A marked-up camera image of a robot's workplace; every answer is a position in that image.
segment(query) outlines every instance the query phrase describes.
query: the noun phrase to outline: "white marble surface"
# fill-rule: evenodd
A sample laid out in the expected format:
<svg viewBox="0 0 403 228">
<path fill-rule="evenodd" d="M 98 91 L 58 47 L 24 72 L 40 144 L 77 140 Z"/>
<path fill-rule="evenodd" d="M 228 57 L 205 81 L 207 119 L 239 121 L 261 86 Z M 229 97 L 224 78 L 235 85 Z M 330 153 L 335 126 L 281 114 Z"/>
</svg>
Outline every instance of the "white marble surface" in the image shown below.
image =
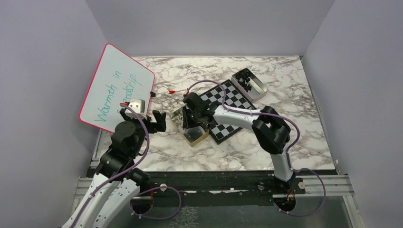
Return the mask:
<svg viewBox="0 0 403 228">
<path fill-rule="evenodd" d="M 183 93 L 168 94 L 196 81 L 211 79 L 223 82 L 231 75 L 249 68 L 269 89 L 268 94 L 254 105 L 259 109 L 270 105 L 301 129 L 299 142 L 290 149 L 294 168 L 334 169 L 329 148 L 299 57 L 135 57 L 155 73 L 155 98 L 151 110 L 170 113 L 180 108 Z M 200 84 L 192 89 L 202 92 L 214 87 Z M 190 147 L 172 125 L 166 121 L 164 133 L 151 134 L 150 151 L 138 166 L 145 171 L 234 171 L 272 170 L 269 153 L 259 146 L 255 135 L 242 129 L 220 145 L 209 136 Z M 291 140 L 296 132 L 291 126 Z M 101 153 L 110 145 L 110 134 L 102 134 Z"/>
</svg>

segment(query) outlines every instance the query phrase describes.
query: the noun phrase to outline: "whiteboard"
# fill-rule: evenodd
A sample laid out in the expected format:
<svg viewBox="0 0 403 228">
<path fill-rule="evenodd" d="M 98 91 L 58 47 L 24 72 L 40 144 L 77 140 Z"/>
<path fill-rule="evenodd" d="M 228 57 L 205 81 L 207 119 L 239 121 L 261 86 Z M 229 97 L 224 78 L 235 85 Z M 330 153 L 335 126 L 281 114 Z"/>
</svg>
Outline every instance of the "whiteboard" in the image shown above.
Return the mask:
<svg viewBox="0 0 403 228">
<path fill-rule="evenodd" d="M 78 118 L 89 125 L 114 132 L 123 121 L 120 103 L 145 101 L 148 112 L 155 74 L 112 44 L 106 44 L 81 106 Z"/>
</svg>

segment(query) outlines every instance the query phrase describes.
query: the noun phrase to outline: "gray floor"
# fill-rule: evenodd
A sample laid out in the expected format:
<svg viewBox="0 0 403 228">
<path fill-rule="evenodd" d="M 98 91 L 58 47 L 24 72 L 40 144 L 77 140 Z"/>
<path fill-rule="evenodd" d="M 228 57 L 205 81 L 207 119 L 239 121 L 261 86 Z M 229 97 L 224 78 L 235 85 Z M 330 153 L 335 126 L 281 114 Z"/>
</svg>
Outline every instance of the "gray floor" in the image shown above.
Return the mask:
<svg viewBox="0 0 403 228">
<path fill-rule="evenodd" d="M 298 198 L 293 212 L 314 210 L 321 198 Z M 167 216 L 175 208 L 154 208 L 147 215 Z M 132 217 L 125 207 L 112 221 L 110 228 L 351 228 L 343 197 L 328 197 L 317 214 L 304 218 L 286 216 L 274 207 L 186 207 L 174 218 L 164 221 Z"/>
</svg>

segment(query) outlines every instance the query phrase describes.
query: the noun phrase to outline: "wall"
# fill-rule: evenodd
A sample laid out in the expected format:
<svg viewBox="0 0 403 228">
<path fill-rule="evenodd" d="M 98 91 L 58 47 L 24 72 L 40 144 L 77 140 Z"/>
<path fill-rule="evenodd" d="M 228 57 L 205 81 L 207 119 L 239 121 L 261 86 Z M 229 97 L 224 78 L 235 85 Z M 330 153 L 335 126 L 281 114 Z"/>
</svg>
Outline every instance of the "wall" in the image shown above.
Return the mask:
<svg viewBox="0 0 403 228">
<path fill-rule="evenodd" d="M 60 227 L 97 130 L 78 110 L 106 40 L 84 0 L 2 1 L 0 227 Z"/>
<path fill-rule="evenodd" d="M 303 55 L 333 0 L 86 0 L 132 56 Z"/>
<path fill-rule="evenodd" d="M 403 224 L 403 1 L 335 0 L 303 58 L 367 228 Z"/>
</svg>

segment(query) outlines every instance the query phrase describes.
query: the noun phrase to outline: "chessboard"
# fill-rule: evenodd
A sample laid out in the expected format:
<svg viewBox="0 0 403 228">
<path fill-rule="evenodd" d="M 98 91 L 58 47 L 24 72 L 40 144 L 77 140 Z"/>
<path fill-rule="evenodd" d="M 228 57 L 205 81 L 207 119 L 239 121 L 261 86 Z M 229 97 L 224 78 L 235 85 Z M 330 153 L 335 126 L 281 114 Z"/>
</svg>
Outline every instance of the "chessboard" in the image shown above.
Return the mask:
<svg viewBox="0 0 403 228">
<path fill-rule="evenodd" d="M 225 92 L 227 93 L 225 104 L 227 106 L 235 107 L 235 108 L 244 108 L 244 109 L 256 109 L 255 106 L 238 90 L 237 87 L 230 81 L 226 80 L 221 83 L 225 88 Z M 203 101 L 209 101 L 213 103 L 214 101 L 222 102 L 222 97 L 224 96 L 224 92 L 218 85 L 213 89 L 203 93 L 200 95 L 200 98 Z M 218 124 L 210 126 L 210 135 L 213 137 L 217 144 L 222 143 L 227 140 L 235 133 L 240 131 L 242 128 L 227 125 L 227 124 Z"/>
</svg>

